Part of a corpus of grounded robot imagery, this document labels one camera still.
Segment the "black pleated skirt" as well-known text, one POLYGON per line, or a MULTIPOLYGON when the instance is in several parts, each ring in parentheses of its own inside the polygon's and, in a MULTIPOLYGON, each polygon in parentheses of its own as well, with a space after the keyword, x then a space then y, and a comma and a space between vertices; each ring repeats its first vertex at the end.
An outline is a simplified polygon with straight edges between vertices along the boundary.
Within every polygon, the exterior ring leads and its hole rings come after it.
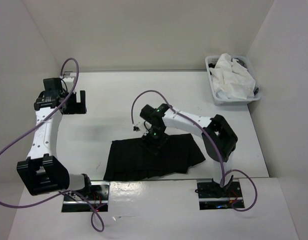
POLYGON ((190 167, 205 161, 205 156, 191 134, 171 135, 154 154, 145 148, 140 138, 112 142, 103 180, 132 182, 186 174, 190 167))

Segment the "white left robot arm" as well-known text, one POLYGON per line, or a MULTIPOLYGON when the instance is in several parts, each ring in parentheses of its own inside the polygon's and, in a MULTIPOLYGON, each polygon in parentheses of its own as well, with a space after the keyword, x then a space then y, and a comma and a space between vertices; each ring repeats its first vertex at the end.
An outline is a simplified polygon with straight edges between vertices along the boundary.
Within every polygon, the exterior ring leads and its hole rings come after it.
POLYGON ((59 78, 43 80, 42 91, 36 102, 36 120, 33 143, 25 161, 17 163, 17 172, 33 196, 51 192, 74 190, 82 200, 93 195, 93 187, 85 174, 70 174, 57 158, 57 136, 63 115, 86 114, 86 93, 69 94, 66 82, 59 78))

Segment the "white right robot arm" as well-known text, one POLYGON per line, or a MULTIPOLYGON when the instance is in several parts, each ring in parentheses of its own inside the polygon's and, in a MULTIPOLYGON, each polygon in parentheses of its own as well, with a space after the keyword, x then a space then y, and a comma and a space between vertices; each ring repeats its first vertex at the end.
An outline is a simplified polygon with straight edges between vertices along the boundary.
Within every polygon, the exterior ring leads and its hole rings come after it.
POLYGON ((166 128, 179 129, 200 137, 208 156, 214 160, 213 192, 223 197, 230 191, 233 176, 229 171, 232 170, 231 160, 238 137, 223 116, 198 116, 169 108, 163 103, 157 108, 145 105, 141 109, 140 117, 150 124, 141 139, 145 148, 155 155, 161 153, 171 139, 171 136, 165 133, 166 128))

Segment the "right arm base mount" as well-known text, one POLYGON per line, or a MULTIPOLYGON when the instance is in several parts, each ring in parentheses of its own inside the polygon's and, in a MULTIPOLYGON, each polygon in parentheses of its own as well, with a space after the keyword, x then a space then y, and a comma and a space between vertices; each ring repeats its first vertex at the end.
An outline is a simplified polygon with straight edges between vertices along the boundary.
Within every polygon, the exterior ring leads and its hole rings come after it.
POLYGON ((198 195, 200 210, 244 209, 239 181, 233 181, 226 188, 219 188, 212 181, 198 181, 195 193, 198 195))

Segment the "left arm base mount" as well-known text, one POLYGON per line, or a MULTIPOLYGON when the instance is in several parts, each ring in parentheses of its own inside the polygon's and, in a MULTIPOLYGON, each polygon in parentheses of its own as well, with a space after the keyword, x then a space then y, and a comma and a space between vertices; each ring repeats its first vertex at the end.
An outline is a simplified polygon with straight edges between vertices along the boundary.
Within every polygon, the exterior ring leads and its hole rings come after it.
MULTIPOLYGON (((108 211, 110 183, 106 181, 92 181, 91 193, 84 195, 94 209, 98 212, 108 211)), ((86 213, 91 212, 89 205, 75 193, 67 193, 63 198, 63 213, 86 213)))

